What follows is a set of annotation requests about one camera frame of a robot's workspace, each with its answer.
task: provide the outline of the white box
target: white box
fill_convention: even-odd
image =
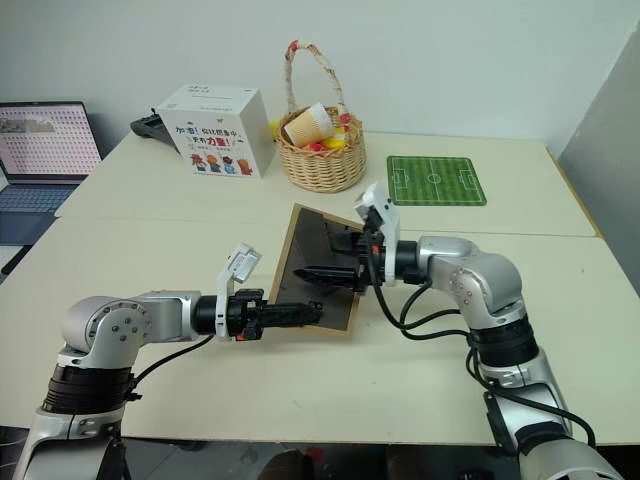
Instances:
[[[275,144],[256,88],[187,84],[156,112],[195,173],[261,177],[271,163]]]

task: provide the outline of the yellow object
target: yellow object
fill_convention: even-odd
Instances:
[[[278,131],[278,125],[280,125],[280,122],[278,120],[271,120],[269,122],[269,130],[271,130],[271,138],[273,138],[274,141],[276,139],[276,132]]]
[[[344,127],[336,127],[333,132],[333,137],[322,140],[320,143],[327,148],[340,148],[347,144],[344,138]]]
[[[336,138],[336,137],[327,138],[326,140],[323,140],[320,143],[327,148],[340,148],[340,147],[344,147],[347,144],[347,142],[345,142],[344,139]]]

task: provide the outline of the cable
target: cable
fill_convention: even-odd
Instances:
[[[473,372],[471,371],[471,368],[469,366],[469,363],[470,363],[471,360],[473,360]],[[542,410],[543,412],[551,413],[552,415],[557,415],[559,417],[563,417],[563,418],[566,418],[567,420],[570,420],[570,421],[572,421],[574,423],[577,423],[578,425],[580,425],[580,427],[582,427],[582,429],[587,434],[587,444],[593,449],[596,448],[596,435],[593,432],[593,429],[591,428],[591,425],[589,425],[586,422],[586,420],[584,420],[583,418],[579,417],[578,415],[576,415],[574,413],[568,412],[567,410],[563,410],[561,408],[552,407],[550,405],[545,405],[544,403],[536,402],[536,401],[533,401],[533,400],[529,400],[527,398],[522,398],[522,397],[519,397],[517,395],[513,395],[513,394],[507,392],[506,389],[501,388],[501,387],[496,387],[493,384],[491,384],[491,383],[487,382],[486,380],[484,380],[482,378],[482,375],[480,374],[480,367],[479,367],[479,361],[478,361],[478,351],[475,348],[471,348],[469,350],[469,353],[467,354],[466,368],[467,368],[467,372],[469,373],[469,375],[471,375],[471,377],[475,381],[477,381],[489,393],[491,393],[491,394],[493,394],[495,396],[506,398],[507,400],[510,400],[512,402],[515,402],[515,403],[519,403],[520,405],[524,405],[525,407],[535,408],[537,410]]]
[[[124,468],[122,471],[123,480],[133,480],[131,477],[131,470],[129,470],[129,463],[127,463],[127,458],[125,457],[122,461],[124,462]]]
[[[365,246],[367,249],[367,268],[369,269],[369,276],[371,277],[371,285],[373,286],[373,291],[376,294],[376,298],[378,299],[378,303],[380,304],[382,313],[384,313],[384,316],[387,317],[387,320],[389,320],[391,325],[393,325],[398,330],[400,330],[402,335],[404,335],[406,338],[410,340],[432,340],[434,338],[445,337],[448,335],[462,335],[464,337],[468,337],[469,334],[464,330],[443,330],[441,332],[428,333],[424,335],[414,335],[414,334],[408,333],[406,330],[419,327],[420,325],[424,325],[425,323],[435,318],[442,317],[444,315],[458,314],[460,313],[460,310],[456,310],[456,309],[441,310],[440,312],[432,313],[431,315],[427,315],[426,317],[421,318],[416,322],[405,325],[404,317],[406,317],[409,311],[409,308],[411,308],[411,305],[413,305],[413,303],[418,299],[418,297],[422,295],[422,293],[424,293],[426,290],[428,290],[429,287],[431,287],[431,282],[429,281],[424,285],[422,285],[417,291],[415,291],[409,297],[409,299],[405,302],[404,307],[402,308],[400,321],[396,320],[396,318],[393,316],[393,313],[391,313],[391,310],[389,310],[389,306],[387,305],[387,302],[384,299],[384,295],[382,293],[382,289],[380,288],[378,274],[376,272],[376,267],[375,267],[375,260],[373,257],[373,245],[371,241],[371,233],[368,230],[365,230],[363,233],[363,238],[364,238]]]
[[[171,355],[167,355],[163,359],[158,360],[156,363],[154,363],[154,364],[150,365],[149,367],[147,367],[140,375],[138,375],[136,377],[135,385],[137,386],[142,380],[144,380],[144,378],[147,375],[149,375],[151,372],[153,372],[156,368],[161,367],[162,365],[164,365],[167,362],[170,362],[174,358],[178,358],[179,356],[184,355],[185,353],[193,352],[196,348],[200,348],[203,345],[206,345],[211,340],[213,340],[214,336],[215,335],[209,335],[207,338],[205,338],[204,340],[202,340],[199,343],[196,343],[195,345],[191,345],[190,347],[187,347],[187,348],[184,348],[182,350],[179,350],[176,353],[172,353]]]
[[[1,447],[10,447],[11,445],[19,445],[22,442],[24,442],[27,439],[28,435],[25,435],[23,438],[21,438],[20,440],[16,440],[15,442],[9,442],[9,443],[0,443],[0,448]]]
[[[443,330],[441,332],[428,333],[424,335],[414,335],[407,332],[407,330],[419,327],[420,325],[424,325],[425,323],[435,318],[439,318],[445,315],[460,314],[460,310],[457,310],[457,309],[441,310],[439,312],[435,312],[430,315],[427,315],[426,317],[421,318],[420,320],[417,320],[415,322],[405,324],[404,322],[405,322],[407,313],[411,308],[411,305],[413,305],[413,303],[418,299],[420,295],[422,295],[425,291],[427,291],[431,287],[431,282],[427,282],[424,285],[422,285],[416,292],[414,292],[409,297],[409,299],[407,299],[404,306],[402,307],[402,312],[400,314],[400,321],[396,320],[395,317],[393,316],[393,313],[391,313],[391,310],[389,310],[389,306],[387,305],[387,302],[384,299],[384,295],[382,294],[382,289],[380,288],[380,285],[379,285],[378,274],[375,267],[375,259],[373,256],[373,245],[372,245],[371,233],[366,228],[363,232],[363,238],[364,238],[364,242],[367,250],[367,268],[369,269],[369,276],[371,277],[371,285],[373,286],[373,291],[376,294],[376,298],[378,299],[378,303],[380,304],[380,308],[382,309],[384,316],[387,317],[387,320],[389,320],[389,322],[394,327],[396,327],[401,331],[402,335],[404,335],[406,338],[410,340],[431,340],[434,338],[444,337],[447,335],[461,335],[466,337],[467,339],[469,338],[469,333],[465,332],[464,330]],[[470,366],[470,363],[472,360],[473,360],[473,371]],[[579,416],[571,412],[563,410],[561,408],[552,407],[550,405],[545,405],[544,403],[536,402],[533,400],[529,400],[527,398],[522,398],[517,395],[513,395],[511,393],[506,392],[504,388],[495,387],[494,385],[485,381],[482,378],[482,375],[480,374],[478,351],[473,347],[469,350],[469,353],[467,354],[467,357],[465,360],[465,368],[467,370],[467,373],[469,373],[469,375],[474,380],[476,380],[480,385],[482,385],[489,393],[492,393],[495,396],[506,398],[507,400],[510,400],[515,403],[519,403],[520,405],[524,405],[526,407],[534,408],[537,410],[542,410],[543,412],[551,413],[552,415],[557,415],[559,417],[566,418],[567,420],[577,423],[578,425],[580,425],[580,427],[584,429],[584,431],[587,434],[587,444],[591,448],[594,448],[594,449],[596,448],[595,433],[593,432],[593,429],[591,428],[591,426],[584,419],[580,418]]]

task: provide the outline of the cartoon illustration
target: cartoon illustration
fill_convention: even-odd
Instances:
[[[196,167],[199,172],[206,172],[207,171],[207,165],[202,160],[202,157],[200,155],[198,155],[197,153],[192,153],[191,154],[191,165]]]
[[[209,163],[209,168],[214,173],[220,173],[220,165],[218,165],[218,159],[215,155],[207,155],[207,162]]]
[[[222,157],[222,161],[224,162],[224,171],[231,175],[235,175],[236,169],[233,168],[233,158]]]
[[[253,169],[249,167],[249,162],[247,162],[244,158],[238,160],[238,166],[240,167],[240,171],[243,175],[251,175],[253,173]]]

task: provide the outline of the green mat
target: green mat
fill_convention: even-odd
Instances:
[[[407,205],[486,205],[468,158],[387,157],[391,200]]]

